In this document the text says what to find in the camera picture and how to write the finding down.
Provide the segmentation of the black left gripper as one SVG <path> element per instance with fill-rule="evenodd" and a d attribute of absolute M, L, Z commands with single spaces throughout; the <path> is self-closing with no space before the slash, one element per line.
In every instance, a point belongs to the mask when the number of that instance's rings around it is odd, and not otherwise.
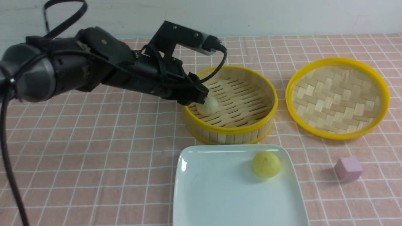
<path fill-rule="evenodd" d="M 155 56 L 147 56 L 134 50 L 131 51 L 131 55 L 131 60 L 123 60 L 118 64 L 126 71 L 112 70 L 102 80 L 103 85 L 150 94 L 163 99 L 178 99 L 177 103 L 182 106 L 205 103 L 209 89 L 203 83 L 197 83 L 201 80 L 196 74 L 185 73 L 181 60 L 162 59 L 162 65 L 166 70 L 165 75 L 162 75 Z M 193 86 L 184 88 L 186 83 L 191 83 Z"/>

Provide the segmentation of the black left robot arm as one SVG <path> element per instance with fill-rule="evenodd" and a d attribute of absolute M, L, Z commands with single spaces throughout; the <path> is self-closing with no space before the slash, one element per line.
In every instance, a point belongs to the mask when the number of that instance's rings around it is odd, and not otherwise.
<path fill-rule="evenodd" d="M 42 102 L 71 90 L 91 92 L 99 85 L 157 96 L 181 105 L 204 103 L 209 90 L 182 61 L 176 45 L 209 47 L 216 37 L 172 25 L 160 28 L 141 50 L 132 50 L 100 27 L 80 30 L 68 38 L 26 37 L 1 58 L 1 99 Z"/>

